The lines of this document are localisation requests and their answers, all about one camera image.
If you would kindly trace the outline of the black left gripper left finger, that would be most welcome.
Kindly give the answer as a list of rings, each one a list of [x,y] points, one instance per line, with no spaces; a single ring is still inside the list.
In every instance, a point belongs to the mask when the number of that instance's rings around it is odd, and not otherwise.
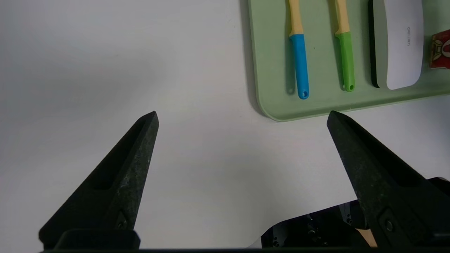
[[[134,231],[159,119],[140,117],[39,231],[44,248],[138,248]]]

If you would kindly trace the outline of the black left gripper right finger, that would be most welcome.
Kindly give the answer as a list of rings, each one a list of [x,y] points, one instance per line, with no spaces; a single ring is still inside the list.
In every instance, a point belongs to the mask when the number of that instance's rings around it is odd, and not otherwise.
[[[449,181],[424,178],[352,118],[327,127],[378,248],[449,248]]]

